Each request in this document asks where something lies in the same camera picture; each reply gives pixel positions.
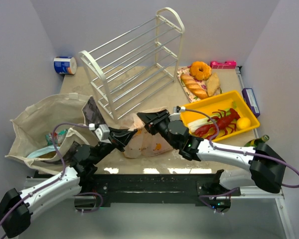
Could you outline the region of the translucent orange plastic bag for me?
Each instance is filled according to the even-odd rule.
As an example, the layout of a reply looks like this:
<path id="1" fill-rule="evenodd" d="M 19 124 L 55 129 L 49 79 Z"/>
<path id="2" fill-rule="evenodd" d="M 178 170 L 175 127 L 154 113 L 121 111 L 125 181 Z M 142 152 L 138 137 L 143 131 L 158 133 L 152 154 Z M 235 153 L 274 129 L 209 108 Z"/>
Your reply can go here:
<path id="1" fill-rule="evenodd" d="M 136 113 L 123 117 L 119 125 L 120 128 L 137 130 L 123 152 L 126 158 L 154 157 L 173 150 L 159 133 L 155 135 L 148 133 L 145 124 Z"/>

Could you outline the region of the green red snack packet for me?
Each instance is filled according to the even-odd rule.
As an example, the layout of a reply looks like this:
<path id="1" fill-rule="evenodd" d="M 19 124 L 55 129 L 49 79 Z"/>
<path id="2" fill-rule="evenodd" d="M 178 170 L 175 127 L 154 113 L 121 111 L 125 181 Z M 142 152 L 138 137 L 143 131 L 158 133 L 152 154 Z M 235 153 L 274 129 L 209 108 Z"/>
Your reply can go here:
<path id="1" fill-rule="evenodd" d="M 68 129 L 64 129 L 64 130 L 59 131 L 59 132 L 55 132 L 55 133 L 51 132 L 49 134 L 46 134 L 45 135 L 45 140 L 47 142 L 47 145 L 48 146 L 53 145 L 52 140 L 54 140 L 55 144 L 57 146 L 60 146 L 63 143 L 67 132 L 68 132 Z"/>

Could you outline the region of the cream canvas tote bag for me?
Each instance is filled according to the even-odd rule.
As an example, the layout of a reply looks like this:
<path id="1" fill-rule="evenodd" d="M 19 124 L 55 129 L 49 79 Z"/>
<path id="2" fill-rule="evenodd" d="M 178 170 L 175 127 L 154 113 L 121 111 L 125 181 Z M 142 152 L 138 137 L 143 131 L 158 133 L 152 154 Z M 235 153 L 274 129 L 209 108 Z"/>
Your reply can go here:
<path id="1" fill-rule="evenodd" d="M 69 93 L 47 97 L 27 107 L 11 121 L 15 140 L 7 158 L 42 173 L 55 175 L 62 170 L 58 155 L 52 158 L 29 158 L 29 155 L 47 146 L 45 137 L 53 130 L 68 131 L 59 147 L 62 155 L 75 142 L 95 146 L 98 143 L 97 136 L 88 128 L 80 126 L 96 123 L 99 116 L 101 113 L 92 96 Z"/>

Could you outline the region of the blue brown chips bag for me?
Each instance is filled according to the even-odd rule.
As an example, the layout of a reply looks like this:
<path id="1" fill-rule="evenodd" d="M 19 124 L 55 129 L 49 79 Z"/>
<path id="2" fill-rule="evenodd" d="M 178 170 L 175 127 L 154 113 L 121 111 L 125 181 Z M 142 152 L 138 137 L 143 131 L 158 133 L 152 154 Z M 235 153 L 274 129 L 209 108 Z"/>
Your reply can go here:
<path id="1" fill-rule="evenodd" d="M 26 158 L 27 159 L 52 159 L 56 156 L 56 150 L 53 145 L 46 146 L 44 148 L 38 149 L 32 153 L 30 153 Z"/>

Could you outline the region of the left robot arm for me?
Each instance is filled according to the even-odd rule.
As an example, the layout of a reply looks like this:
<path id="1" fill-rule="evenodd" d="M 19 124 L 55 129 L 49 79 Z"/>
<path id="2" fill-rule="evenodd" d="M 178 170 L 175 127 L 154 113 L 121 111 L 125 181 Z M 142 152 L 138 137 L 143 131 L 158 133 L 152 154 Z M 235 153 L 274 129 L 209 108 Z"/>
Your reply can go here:
<path id="1" fill-rule="evenodd" d="M 87 128 L 96 133 L 96 146 L 82 144 L 70 154 L 70 165 L 61 157 L 62 171 L 49 179 L 18 191 L 8 190 L 0 201 L 0 228 L 6 238 L 22 234 L 35 218 L 72 196 L 83 196 L 82 187 L 97 170 L 95 166 L 114 149 L 124 151 L 136 130 L 115 129 L 105 124 L 90 124 Z"/>

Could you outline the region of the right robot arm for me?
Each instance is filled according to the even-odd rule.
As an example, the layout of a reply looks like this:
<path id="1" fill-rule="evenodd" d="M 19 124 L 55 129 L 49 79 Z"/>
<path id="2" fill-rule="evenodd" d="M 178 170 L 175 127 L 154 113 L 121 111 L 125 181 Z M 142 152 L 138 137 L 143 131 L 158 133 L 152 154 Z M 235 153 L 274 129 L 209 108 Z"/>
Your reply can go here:
<path id="1" fill-rule="evenodd" d="M 286 167 L 282 159 L 275 162 L 267 158 L 277 155 L 268 145 L 254 148 L 209 142 L 191 135 L 183 122 L 174 120 L 167 110 L 137 113 L 137 116 L 150 134 L 160 134 L 183 158 L 235 166 L 236 170 L 221 171 L 214 179 L 214 183 L 222 188 L 257 186 L 269 193 L 280 192 Z"/>

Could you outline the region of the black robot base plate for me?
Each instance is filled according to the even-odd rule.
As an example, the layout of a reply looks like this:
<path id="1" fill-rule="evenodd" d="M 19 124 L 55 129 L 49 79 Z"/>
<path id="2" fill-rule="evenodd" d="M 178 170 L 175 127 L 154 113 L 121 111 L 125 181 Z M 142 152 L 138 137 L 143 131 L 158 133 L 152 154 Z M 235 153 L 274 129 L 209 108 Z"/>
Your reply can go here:
<path id="1" fill-rule="evenodd" d="M 96 174 L 82 188 L 84 196 L 75 198 L 77 210 L 91 210 L 97 206 L 110 207 L 114 203 L 128 204 L 194 204 L 210 205 L 226 212 L 231 198 L 240 196 L 223 188 L 215 174 Z"/>

